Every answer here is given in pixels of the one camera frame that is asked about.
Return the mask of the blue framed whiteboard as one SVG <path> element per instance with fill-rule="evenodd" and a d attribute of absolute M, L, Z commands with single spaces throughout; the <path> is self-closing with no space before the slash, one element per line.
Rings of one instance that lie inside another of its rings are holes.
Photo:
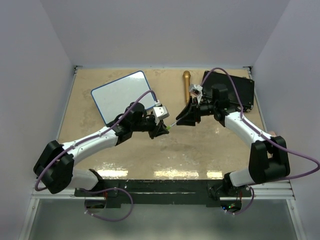
<path fill-rule="evenodd" d="M 150 89 L 145 73 L 139 70 L 94 88 L 91 96 L 104 124 L 108 124 Z"/>

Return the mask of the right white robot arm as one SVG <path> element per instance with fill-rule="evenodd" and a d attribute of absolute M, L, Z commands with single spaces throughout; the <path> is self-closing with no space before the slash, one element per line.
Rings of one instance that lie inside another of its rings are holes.
<path fill-rule="evenodd" d="M 201 122 L 203 116 L 213 116 L 223 127 L 234 132 L 250 148 L 248 167 L 226 173 L 221 190 L 230 197 L 242 187 L 285 178 L 290 173 L 286 141 L 273 137 L 252 124 L 229 99 L 224 84 L 214 84 L 211 95 L 203 92 L 198 84 L 189 86 L 190 97 L 176 117 L 178 126 L 192 126 Z"/>

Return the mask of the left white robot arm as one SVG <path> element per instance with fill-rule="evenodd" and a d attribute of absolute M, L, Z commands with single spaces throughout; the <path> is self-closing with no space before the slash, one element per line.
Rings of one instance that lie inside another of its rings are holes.
<path fill-rule="evenodd" d="M 168 134 L 164 123 L 168 116 L 167 108 L 159 101 L 151 112 L 147 112 L 142 103 L 132 102 L 124 113 L 86 137 L 65 143 L 49 142 L 33 167 L 37 183 L 43 183 L 43 189 L 51 194 L 80 188 L 99 196 L 104 190 L 102 177 L 95 170 L 81 170 L 75 166 L 104 149 L 129 140 L 134 132 L 147 132 L 151 139 Z"/>

